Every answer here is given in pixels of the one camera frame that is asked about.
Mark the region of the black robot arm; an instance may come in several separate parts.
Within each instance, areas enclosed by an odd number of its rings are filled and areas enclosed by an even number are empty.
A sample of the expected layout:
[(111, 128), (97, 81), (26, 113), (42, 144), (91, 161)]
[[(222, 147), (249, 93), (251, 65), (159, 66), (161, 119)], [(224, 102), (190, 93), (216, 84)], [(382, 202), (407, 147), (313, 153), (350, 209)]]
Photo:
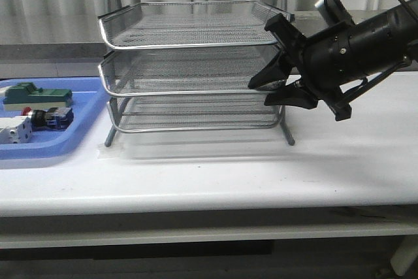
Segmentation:
[(287, 80), (292, 68), (300, 79), (267, 95), (266, 106), (306, 109), (324, 101), (337, 121), (349, 119), (350, 102), (385, 80), (397, 69), (417, 59), (417, 0), (409, 0), (359, 24), (342, 14), (334, 25), (305, 37), (283, 14), (269, 19), (280, 52), (248, 87), (257, 90), (272, 82)]

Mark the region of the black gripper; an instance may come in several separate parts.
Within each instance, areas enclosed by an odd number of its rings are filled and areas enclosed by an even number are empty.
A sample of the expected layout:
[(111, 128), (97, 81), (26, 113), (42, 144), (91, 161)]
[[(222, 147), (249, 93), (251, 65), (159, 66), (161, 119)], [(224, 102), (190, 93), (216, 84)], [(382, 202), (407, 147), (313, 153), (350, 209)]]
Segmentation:
[(337, 122), (349, 119), (351, 106), (348, 103), (339, 105), (338, 102), (344, 98), (340, 86), (356, 79), (348, 73), (351, 52), (347, 31), (351, 27), (347, 22), (340, 22), (305, 37), (283, 15), (269, 19), (265, 30), (277, 37), (283, 52), (278, 52), (250, 79), (248, 88), (258, 90), (267, 84), (287, 80), (293, 65), (299, 71), (300, 79), (268, 94), (265, 106), (314, 109), (322, 100), (334, 113)]

